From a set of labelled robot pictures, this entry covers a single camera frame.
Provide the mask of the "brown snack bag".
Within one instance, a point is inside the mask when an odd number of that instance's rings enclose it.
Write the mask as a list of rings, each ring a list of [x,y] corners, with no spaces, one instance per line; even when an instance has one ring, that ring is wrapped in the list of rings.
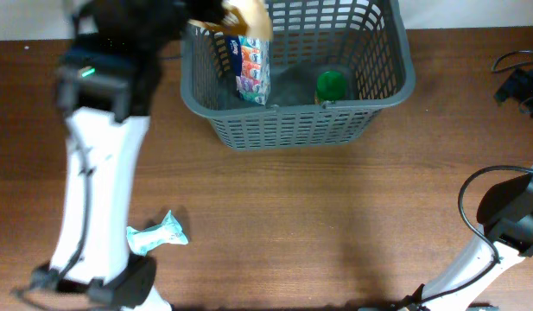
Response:
[[[190,24],[224,35],[242,35],[262,41],[273,40],[273,26],[263,0],[222,0],[225,17],[221,23],[195,19]]]

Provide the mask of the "Kleenex tissue multipack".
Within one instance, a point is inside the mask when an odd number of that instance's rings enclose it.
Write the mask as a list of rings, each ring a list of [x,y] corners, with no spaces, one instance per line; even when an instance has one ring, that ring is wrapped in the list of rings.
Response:
[[[226,46],[235,74],[238,96],[266,105],[270,95],[270,42],[242,35],[227,36]]]

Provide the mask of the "green lid jar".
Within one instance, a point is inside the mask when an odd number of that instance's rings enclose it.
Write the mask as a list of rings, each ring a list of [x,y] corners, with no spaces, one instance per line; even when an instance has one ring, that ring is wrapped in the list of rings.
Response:
[[[324,102],[341,100],[346,95],[346,77],[338,71],[326,71],[316,80],[314,103],[321,105]]]

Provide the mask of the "grey plastic basket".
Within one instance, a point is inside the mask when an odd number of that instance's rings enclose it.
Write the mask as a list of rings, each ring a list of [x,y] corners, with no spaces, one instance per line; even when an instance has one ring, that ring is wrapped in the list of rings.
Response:
[[[273,22],[266,105],[236,91],[226,36],[190,26],[182,43],[181,96],[236,150],[349,143],[416,76],[397,0],[268,1]],[[343,99],[314,103],[326,71],[346,77]]]

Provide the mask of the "teal tissue packet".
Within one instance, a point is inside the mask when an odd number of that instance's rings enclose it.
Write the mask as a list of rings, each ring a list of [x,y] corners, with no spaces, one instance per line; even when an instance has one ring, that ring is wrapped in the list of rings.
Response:
[[[171,211],[168,211],[162,222],[142,231],[131,226],[126,228],[126,238],[130,250],[139,256],[146,256],[150,251],[162,244],[187,245],[189,243],[181,224]]]

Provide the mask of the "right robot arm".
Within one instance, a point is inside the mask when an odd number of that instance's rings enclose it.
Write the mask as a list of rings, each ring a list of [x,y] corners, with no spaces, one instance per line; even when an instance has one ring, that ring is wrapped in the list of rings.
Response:
[[[492,186],[484,195],[473,224],[464,209],[470,184],[481,175],[509,171],[519,176]],[[434,280],[420,285],[395,310],[467,310],[509,268],[533,257],[533,165],[482,168],[462,184],[459,215],[473,238]]]

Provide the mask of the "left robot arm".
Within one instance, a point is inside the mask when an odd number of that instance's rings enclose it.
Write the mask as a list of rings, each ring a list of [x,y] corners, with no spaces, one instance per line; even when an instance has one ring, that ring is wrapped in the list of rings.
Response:
[[[162,49],[187,25],[219,23],[219,1],[88,1],[70,10],[73,42],[60,60],[54,102],[67,131],[60,237],[29,285],[13,290],[85,295],[92,310],[169,310],[153,257],[126,238],[137,158],[162,78]]]

